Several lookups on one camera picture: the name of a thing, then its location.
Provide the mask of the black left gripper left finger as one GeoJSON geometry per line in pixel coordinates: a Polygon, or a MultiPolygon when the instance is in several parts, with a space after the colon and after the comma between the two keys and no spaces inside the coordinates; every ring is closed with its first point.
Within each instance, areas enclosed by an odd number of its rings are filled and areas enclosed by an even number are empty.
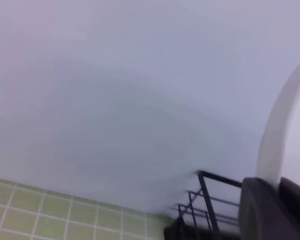
{"type": "Polygon", "coordinates": [[[242,182],[238,223],[242,240],[300,240],[300,224],[260,178],[242,182]]]}

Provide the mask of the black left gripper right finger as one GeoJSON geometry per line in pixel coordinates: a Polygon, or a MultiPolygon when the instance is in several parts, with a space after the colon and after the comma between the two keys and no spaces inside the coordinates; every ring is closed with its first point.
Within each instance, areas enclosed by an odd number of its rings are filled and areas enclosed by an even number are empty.
{"type": "Polygon", "coordinates": [[[300,186],[282,177],[279,184],[279,198],[287,207],[290,214],[300,224],[300,186]]]}

